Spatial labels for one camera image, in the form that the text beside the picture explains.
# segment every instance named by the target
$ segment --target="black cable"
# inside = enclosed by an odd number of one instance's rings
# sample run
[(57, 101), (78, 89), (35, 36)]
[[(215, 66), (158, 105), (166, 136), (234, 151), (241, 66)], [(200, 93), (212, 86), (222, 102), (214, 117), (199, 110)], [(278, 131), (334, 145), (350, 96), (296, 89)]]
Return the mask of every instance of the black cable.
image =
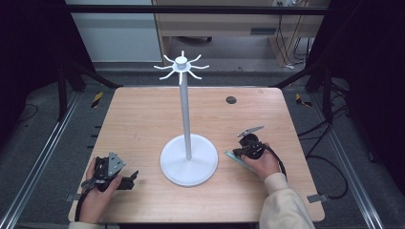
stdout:
[(321, 136), (314, 136), (314, 137), (307, 137), (307, 138), (299, 138), (299, 140), (314, 140), (314, 139), (318, 139)]
[(334, 99), (336, 99), (337, 97), (344, 97), (345, 95), (344, 94), (337, 94), (337, 95), (335, 95), (334, 97), (332, 97), (331, 99), (330, 99), (330, 101), (333, 101)]
[[(347, 111), (349, 109), (348, 105), (344, 105), (341, 108), (339, 108), (340, 111)], [(336, 117), (334, 117), (333, 119), (336, 119), (338, 117), (340, 117), (341, 115), (343, 115), (344, 113), (338, 114)]]
[(300, 55), (303, 55), (303, 54), (297, 53), (298, 46), (299, 46), (300, 42), (301, 42), (301, 37), (298, 37), (298, 38), (297, 38), (297, 41), (295, 41), (293, 55), (294, 55), (294, 58), (295, 58), (295, 59), (304, 60), (304, 58), (301, 58), (301, 57), (300, 57)]
[(17, 122), (23, 122), (23, 121), (27, 121), (29, 119), (31, 119), (32, 117), (34, 117), (36, 115), (36, 113), (38, 113), (38, 107), (33, 105), (33, 104), (26, 104), (26, 107), (28, 106), (32, 106), (35, 108), (35, 111), (33, 112), (33, 114), (31, 114), (29, 117), (26, 117), (24, 119), (19, 119)]
[[(280, 15), (280, 16), (279, 16), (279, 26), (278, 26), (278, 30), (277, 30), (277, 34), (276, 34), (276, 44), (277, 44), (277, 48), (278, 48), (280, 54), (283, 56), (283, 61), (284, 61), (284, 63), (287, 65), (287, 64), (288, 64), (288, 63), (286, 62), (286, 58), (287, 58), (287, 60), (291, 63), (291, 64), (289, 64), (289, 65), (302, 64), (302, 62), (294, 62), (294, 61), (291, 61), (291, 60), (288, 58), (288, 52), (287, 52), (287, 48), (286, 48), (286, 43), (284, 42), (283, 32), (281, 31), (281, 22), (282, 22), (282, 21), (283, 21), (283, 15)], [(281, 51), (281, 49), (280, 49), (280, 46), (279, 46), (279, 44), (278, 44), (278, 35), (279, 35), (279, 33), (280, 33), (280, 35), (281, 35), (281, 40), (282, 40), (282, 42), (283, 42), (284, 51), (286, 52), (286, 57), (284, 57), (284, 55), (283, 55), (283, 53), (282, 53), (282, 51)]]
[(87, 195), (90, 193), (92, 189), (86, 189), (83, 194), (81, 194), (80, 199), (77, 202), (76, 206), (76, 211), (75, 211), (75, 221), (79, 221), (80, 218), (80, 212), (81, 212), (81, 205), (84, 202), (84, 199), (87, 197)]
[(277, 159), (279, 166), (280, 166), (280, 170), (281, 172), (286, 176), (287, 178), (287, 172), (286, 172), (286, 168), (284, 167), (283, 161), (281, 161), (281, 159), (277, 156), (277, 154), (273, 151), (273, 149), (271, 149), (269, 146), (263, 144), (262, 142), (253, 142), (255, 144), (258, 144), (260, 147), (263, 147), (265, 149), (267, 149), (269, 152), (271, 152), (274, 157)]
[(343, 193), (340, 194), (340, 195), (337, 195), (337, 196), (329, 196), (328, 195), (328, 198), (330, 198), (330, 199), (339, 199), (339, 198), (344, 197), (349, 191), (349, 183), (348, 183), (348, 180), (346, 179), (346, 177), (343, 175), (343, 172), (339, 168), (337, 168), (337, 166), (334, 165), (330, 160), (328, 160), (328, 159), (326, 159), (324, 157), (321, 157), (321, 156), (308, 156), (307, 159), (309, 159), (309, 158), (320, 159), (320, 160), (326, 161), (330, 166), (332, 166), (342, 176), (343, 180), (345, 181), (345, 190), (343, 191)]
[(307, 40), (307, 53), (306, 53), (306, 56), (305, 56), (306, 60), (308, 60), (308, 58), (309, 58), (309, 44), (310, 44), (310, 38), (308, 38), (308, 40)]
[(333, 91), (336, 92), (337, 94), (348, 94), (348, 93), (349, 93), (348, 90), (339, 87), (339, 86), (338, 86), (336, 83), (334, 83), (333, 81), (331, 82), (331, 87), (333, 88)]
[(315, 144), (313, 144), (312, 148), (310, 148), (309, 152), (305, 155), (305, 158), (308, 158), (312, 151), (315, 149), (315, 147), (321, 142), (322, 138), (330, 131), (331, 129), (331, 124), (328, 125), (328, 127), (325, 129), (324, 133), (316, 140)]
[[(348, 108), (347, 105), (343, 105), (342, 107), (340, 107), (339, 109), (337, 109), (336, 111), (334, 111), (334, 112), (332, 113), (332, 115), (336, 115), (337, 113), (339, 113), (339, 112), (341, 112), (341, 111), (343, 111), (343, 110), (346, 110), (347, 108)], [(319, 129), (320, 127), (322, 127), (322, 125), (324, 125), (324, 124), (327, 123), (327, 122), (328, 122), (327, 120), (322, 121), (321, 123), (317, 124), (316, 126), (312, 127), (311, 129), (309, 129), (309, 130), (307, 130), (307, 131), (304, 131), (304, 132), (301, 133), (301, 134), (298, 134), (298, 136), (307, 135), (307, 134), (309, 134), (309, 133), (311, 133), (311, 132), (313, 132), (313, 131)]]

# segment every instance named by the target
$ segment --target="white cabinet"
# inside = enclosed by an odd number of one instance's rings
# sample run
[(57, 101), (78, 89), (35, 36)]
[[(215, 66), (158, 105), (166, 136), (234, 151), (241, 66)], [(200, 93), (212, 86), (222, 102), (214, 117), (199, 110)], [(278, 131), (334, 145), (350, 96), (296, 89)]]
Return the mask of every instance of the white cabinet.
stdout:
[[(68, 5), (152, 5), (150, 0), (66, 0)], [(153, 13), (72, 13), (93, 62), (161, 62)]]

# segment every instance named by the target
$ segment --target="wooden table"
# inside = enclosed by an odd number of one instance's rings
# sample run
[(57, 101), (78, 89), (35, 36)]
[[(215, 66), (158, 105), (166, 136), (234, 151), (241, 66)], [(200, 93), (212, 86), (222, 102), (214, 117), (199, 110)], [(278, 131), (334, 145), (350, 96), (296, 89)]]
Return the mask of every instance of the wooden table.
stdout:
[[(202, 185), (184, 188), (169, 181), (160, 168), (165, 144), (183, 134), (179, 88), (119, 88), (91, 158), (115, 152), (126, 162), (121, 175), (128, 177), (136, 170), (139, 175), (133, 190), (116, 192), (104, 221), (258, 221), (267, 196), (264, 183), (224, 151), (239, 148), (237, 134), (260, 125), (265, 128), (255, 135), (283, 160), (288, 183), (306, 203), (312, 220), (324, 218), (321, 203), (307, 200), (316, 190), (279, 89), (190, 87), (188, 94), (191, 133), (208, 138), (216, 147), (216, 172)], [(228, 104), (228, 96), (237, 102)]]

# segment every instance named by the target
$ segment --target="person's right hand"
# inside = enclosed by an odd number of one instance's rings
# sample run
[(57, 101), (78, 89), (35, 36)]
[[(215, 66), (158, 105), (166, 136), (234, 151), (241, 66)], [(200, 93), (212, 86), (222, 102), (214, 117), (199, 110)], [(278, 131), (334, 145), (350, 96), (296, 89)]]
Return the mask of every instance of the person's right hand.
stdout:
[[(86, 179), (93, 177), (95, 173), (96, 159), (93, 158), (86, 172)], [(122, 176), (116, 176), (110, 183), (110, 186), (104, 192), (100, 192), (97, 188), (92, 189), (83, 201), (81, 206), (79, 221), (92, 224), (98, 224), (102, 215), (107, 210), (107, 207), (113, 198), (114, 192), (121, 183)]]
[(241, 160), (248, 166), (252, 167), (261, 180), (265, 180), (268, 176), (280, 173), (279, 163), (274, 155), (265, 150), (262, 156), (258, 159), (250, 159), (242, 155)]

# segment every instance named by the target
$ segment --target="white plastic part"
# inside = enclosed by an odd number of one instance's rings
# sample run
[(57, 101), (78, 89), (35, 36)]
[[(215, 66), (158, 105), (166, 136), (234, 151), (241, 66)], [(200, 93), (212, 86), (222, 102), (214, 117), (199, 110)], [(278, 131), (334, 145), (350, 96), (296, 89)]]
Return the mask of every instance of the white plastic part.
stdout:
[(193, 158), (184, 153), (184, 135), (170, 140), (160, 155), (160, 166), (164, 175), (173, 183), (183, 187), (194, 187), (212, 177), (218, 166), (215, 146), (201, 135), (191, 135)]
[(166, 144), (161, 152), (160, 166), (168, 179), (184, 187), (193, 187), (206, 182), (218, 166), (218, 153), (215, 146), (205, 137), (190, 133), (187, 73), (194, 78), (201, 79), (190, 71), (191, 68), (206, 69), (209, 67), (196, 67), (190, 64), (200, 57), (199, 55), (196, 59), (187, 61), (184, 52), (181, 52), (181, 56), (173, 61), (165, 55), (164, 58), (173, 65), (155, 66), (156, 69), (161, 70), (172, 68), (171, 73), (160, 79), (166, 79), (174, 72), (179, 74), (184, 135), (177, 136)]

